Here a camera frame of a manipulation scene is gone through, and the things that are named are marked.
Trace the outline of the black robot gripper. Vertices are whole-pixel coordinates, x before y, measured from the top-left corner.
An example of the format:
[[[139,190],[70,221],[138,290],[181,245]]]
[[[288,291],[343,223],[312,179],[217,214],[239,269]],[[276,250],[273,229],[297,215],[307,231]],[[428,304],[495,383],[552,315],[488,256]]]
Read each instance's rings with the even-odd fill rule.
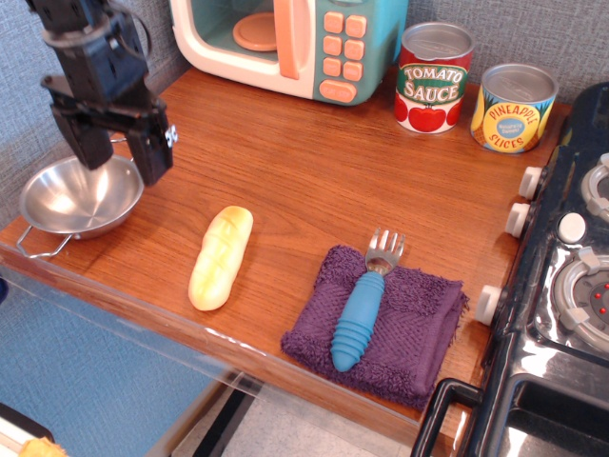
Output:
[[[177,129],[146,86],[146,52],[137,35],[46,35],[64,74],[47,76],[58,129],[89,170],[113,154],[108,130],[126,134],[144,184],[155,185],[173,166]]]

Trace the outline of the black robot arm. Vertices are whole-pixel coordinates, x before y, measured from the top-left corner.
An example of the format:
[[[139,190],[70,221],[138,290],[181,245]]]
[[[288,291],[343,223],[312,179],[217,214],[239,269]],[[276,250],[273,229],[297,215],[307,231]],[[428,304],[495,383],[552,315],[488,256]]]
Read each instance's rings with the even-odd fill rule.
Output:
[[[63,69],[41,84],[77,159],[100,168],[113,154],[111,134],[120,132],[145,185],[155,185],[173,165],[177,134],[165,102],[147,87],[151,43],[140,40],[137,16],[112,1],[31,1],[29,8]]]

